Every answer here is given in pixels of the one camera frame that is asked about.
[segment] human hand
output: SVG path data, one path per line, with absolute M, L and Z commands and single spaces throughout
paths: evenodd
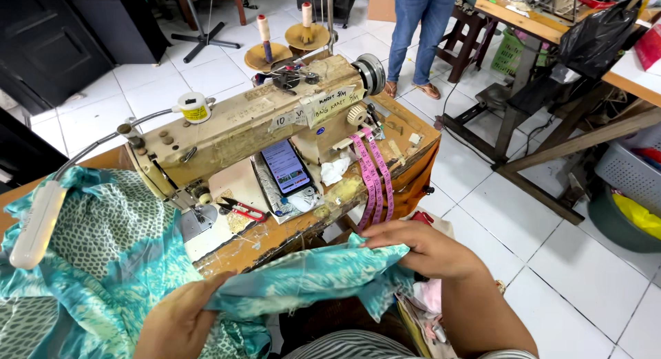
M 368 238 L 362 246 L 370 249 L 397 244 L 409 246 L 409 253 L 399 264 L 428 278 L 463 279 L 486 270 L 473 251 L 420 221 L 379 223 L 361 236 Z
M 218 312 L 203 310 L 212 293 L 236 272 L 187 283 L 165 296 L 147 314 L 134 359 L 197 358 Z

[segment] teal printed fabric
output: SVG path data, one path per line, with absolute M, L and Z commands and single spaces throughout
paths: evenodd
M 147 313 L 173 289 L 201 279 L 188 258 L 180 213 L 158 200 L 136 172 L 73 167 L 44 260 L 34 270 L 8 262 L 34 192 L 4 210 L 18 218 L 0 254 L 0 359 L 129 358 Z M 359 296 L 374 319 L 392 294 L 411 294 L 412 272 L 396 262 L 405 245 L 347 244 L 288 254 L 230 278 L 211 298 L 218 309 L 201 358 L 263 359 L 262 316 L 322 299 Z

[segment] plastic bag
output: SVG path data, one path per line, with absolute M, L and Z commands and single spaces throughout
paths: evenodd
M 613 194 L 613 201 L 634 225 L 649 235 L 661 239 L 661 218 L 626 196 Z
M 629 1 L 593 13 L 564 33 L 560 38 L 560 63 L 591 78 L 606 72 L 638 16 L 640 2 L 626 9 Z

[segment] striped shirt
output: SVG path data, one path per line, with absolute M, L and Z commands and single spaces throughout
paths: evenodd
M 368 330 L 340 330 L 285 355 L 283 359 L 420 359 L 390 338 Z M 527 351 L 500 350 L 479 359 L 537 359 Z

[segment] flip-flop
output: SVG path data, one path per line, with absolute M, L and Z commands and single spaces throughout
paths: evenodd
M 394 81 L 385 82 L 384 91 L 385 91 L 385 94 L 389 95 L 390 97 L 392 97 L 392 98 L 396 97 L 397 96 L 397 83 L 395 83 Z
M 413 86 L 416 87 L 416 88 L 419 88 L 422 92 L 424 92 L 426 95 L 433 98 L 434 100 L 440 100 L 441 99 L 441 92 L 432 83 L 429 83 L 429 84 L 426 84 L 426 85 L 413 84 Z

